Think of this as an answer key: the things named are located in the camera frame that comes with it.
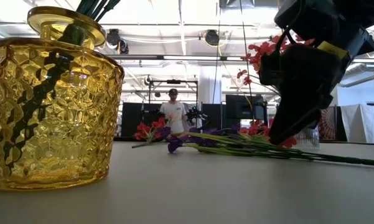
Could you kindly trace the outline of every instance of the black monitor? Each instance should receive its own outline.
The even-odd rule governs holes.
[[[253,117],[255,119],[265,120],[266,106],[263,106],[264,99],[262,96],[242,96],[242,95],[226,95],[225,103],[228,119],[252,119],[251,107],[248,103],[250,99],[253,107]]]

